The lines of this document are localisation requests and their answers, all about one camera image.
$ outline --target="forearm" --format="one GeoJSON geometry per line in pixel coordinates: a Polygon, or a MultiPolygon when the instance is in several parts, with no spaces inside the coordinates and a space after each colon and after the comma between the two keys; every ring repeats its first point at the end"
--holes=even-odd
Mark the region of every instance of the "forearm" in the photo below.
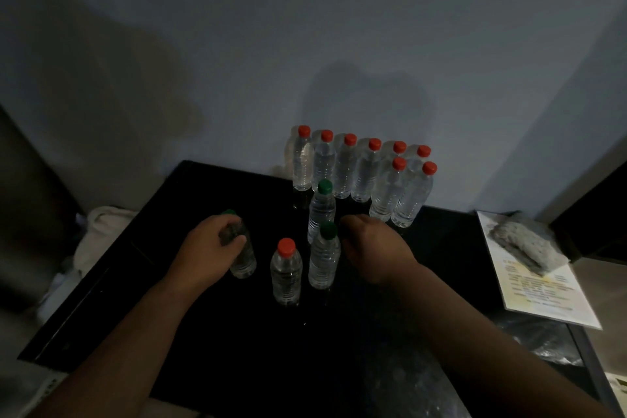
{"type": "Polygon", "coordinates": [[[578,389],[415,263],[391,287],[416,317],[422,337],[452,370],[513,415],[610,417],[578,389]]]}
{"type": "Polygon", "coordinates": [[[189,305],[157,283],[30,416],[137,416],[189,305]]]}

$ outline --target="person's left hand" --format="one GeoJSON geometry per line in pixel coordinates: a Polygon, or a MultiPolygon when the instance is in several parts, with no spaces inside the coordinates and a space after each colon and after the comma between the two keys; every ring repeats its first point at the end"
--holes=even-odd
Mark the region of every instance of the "person's left hand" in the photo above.
{"type": "Polygon", "coordinates": [[[184,297],[191,304],[224,276],[244,248],[246,237],[240,235],[222,246],[219,233],[225,226],[239,221],[235,215],[213,215],[187,234],[162,280],[171,293],[184,297]]]}

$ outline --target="red bottle cap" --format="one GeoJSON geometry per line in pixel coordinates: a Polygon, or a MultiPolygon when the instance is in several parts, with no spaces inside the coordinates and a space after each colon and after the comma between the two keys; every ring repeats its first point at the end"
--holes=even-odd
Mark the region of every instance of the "red bottle cap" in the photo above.
{"type": "Polygon", "coordinates": [[[435,165],[435,162],[431,162],[428,160],[423,164],[423,172],[427,175],[433,175],[438,171],[438,166],[435,165]]]}
{"type": "Polygon", "coordinates": [[[402,154],[407,149],[407,145],[403,141],[396,141],[394,143],[394,152],[397,154],[402,154]]]}
{"type": "Polygon", "coordinates": [[[395,170],[404,170],[406,166],[407,166],[407,161],[404,160],[402,157],[397,157],[396,159],[392,161],[392,167],[395,170]]]}
{"type": "Polygon", "coordinates": [[[428,157],[431,155],[431,148],[429,146],[418,146],[418,156],[428,157]]]}
{"type": "Polygon", "coordinates": [[[312,133],[312,130],[309,128],[309,126],[299,126],[298,127],[298,135],[300,137],[309,137],[309,135],[312,133]]]}
{"type": "Polygon", "coordinates": [[[368,141],[368,147],[370,147],[371,151],[378,151],[381,149],[381,139],[373,137],[370,141],[368,141]]]}
{"type": "Polygon", "coordinates": [[[322,142],[331,142],[333,140],[333,131],[325,129],[324,131],[322,131],[320,137],[322,138],[322,142]]]}
{"type": "Polygon", "coordinates": [[[347,134],[344,136],[344,144],[347,146],[354,146],[357,144],[357,136],[355,134],[347,134]]]}
{"type": "Polygon", "coordinates": [[[281,258],[289,258],[296,251],[296,244],[291,238],[283,238],[278,242],[277,251],[281,258]]]}

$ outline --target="water bottle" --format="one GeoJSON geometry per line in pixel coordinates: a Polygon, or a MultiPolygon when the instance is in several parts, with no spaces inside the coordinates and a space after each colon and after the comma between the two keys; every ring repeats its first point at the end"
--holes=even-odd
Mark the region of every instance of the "water bottle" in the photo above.
{"type": "Polygon", "coordinates": [[[347,134],[344,136],[344,144],[337,152],[335,167],[333,168],[333,195],[337,199],[345,199],[350,195],[357,162],[356,145],[357,136],[347,134]]]}
{"type": "Polygon", "coordinates": [[[361,203],[370,198],[374,180],[379,173],[381,141],[376,137],[370,139],[368,149],[365,149],[357,161],[355,168],[355,184],[350,196],[361,203]]]}
{"type": "Polygon", "coordinates": [[[384,175],[386,172],[392,170],[392,161],[397,157],[403,156],[407,150],[407,145],[403,141],[396,141],[392,147],[392,152],[389,152],[382,160],[379,170],[379,176],[384,175]]]}
{"type": "Polygon", "coordinates": [[[296,190],[304,192],[311,187],[313,172],[312,130],[309,126],[298,127],[298,137],[294,142],[292,157],[292,185],[296,190]]]}
{"type": "Polygon", "coordinates": [[[303,261],[291,238],[278,242],[270,261],[272,294],[277,303],[283,306],[295,306],[300,299],[300,277],[303,274],[303,261]]]}
{"type": "Polygon", "coordinates": [[[307,232],[307,241],[310,244],[318,236],[320,224],[332,222],[335,219],[335,197],[331,181],[328,178],[320,180],[318,191],[313,196],[309,204],[309,230],[307,232]]]}
{"type": "Polygon", "coordinates": [[[426,202],[433,187],[433,174],[438,170],[434,162],[427,161],[422,172],[413,177],[405,186],[405,192],[392,212],[392,223],[401,228],[409,227],[420,208],[426,202]]]}
{"type": "MultiPolygon", "coordinates": [[[[222,214],[236,215],[234,210],[226,210],[222,212],[222,214]]],[[[246,244],[237,258],[235,258],[235,261],[233,261],[233,264],[231,264],[231,273],[233,273],[235,278],[243,280],[244,278],[252,275],[257,268],[255,252],[253,252],[253,245],[250,242],[250,233],[248,233],[246,225],[241,221],[232,223],[225,226],[219,233],[220,243],[223,246],[228,245],[240,235],[244,235],[246,237],[246,244]]]]}
{"type": "Polygon", "coordinates": [[[430,155],[431,148],[429,146],[421,145],[418,146],[418,151],[415,155],[407,157],[407,181],[409,181],[410,178],[414,178],[422,173],[423,164],[427,161],[430,155]]]}
{"type": "Polygon", "coordinates": [[[340,251],[337,227],[333,222],[323,222],[320,225],[320,234],[313,241],[309,257],[309,284],[316,289],[331,287],[340,251]]]}
{"type": "Polygon", "coordinates": [[[333,145],[333,131],[325,129],[320,135],[320,142],[315,145],[313,153],[313,191],[318,187],[318,182],[323,178],[331,179],[335,164],[335,146],[333,145]]]}
{"type": "Polygon", "coordinates": [[[404,170],[407,161],[397,157],[391,162],[391,169],[386,169],[384,175],[377,179],[372,189],[372,205],[368,215],[387,222],[392,215],[399,197],[404,190],[404,170]]]}

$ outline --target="table surface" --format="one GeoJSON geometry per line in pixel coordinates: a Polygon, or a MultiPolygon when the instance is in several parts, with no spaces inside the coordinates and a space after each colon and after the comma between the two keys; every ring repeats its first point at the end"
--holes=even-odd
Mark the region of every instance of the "table surface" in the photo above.
{"type": "MultiPolygon", "coordinates": [[[[257,270],[246,280],[227,273],[197,300],[151,396],[218,417],[266,410],[274,416],[488,412],[485,400],[452,374],[444,375],[416,344],[410,321],[394,302],[360,280],[344,258],[330,291],[309,286],[308,200],[288,180],[183,161],[20,359],[74,370],[163,276],[187,232],[205,217],[232,208],[248,226],[257,270]],[[270,258],[283,237],[291,237],[303,256],[298,308],[278,306],[271,294],[270,258]]],[[[369,203],[339,200],[336,221],[368,208],[369,203]]],[[[488,317],[502,313],[497,279],[473,214],[424,207],[400,232],[416,258],[475,308],[488,317]]],[[[585,366],[551,365],[619,410],[584,329],[568,330],[585,366]]]]}

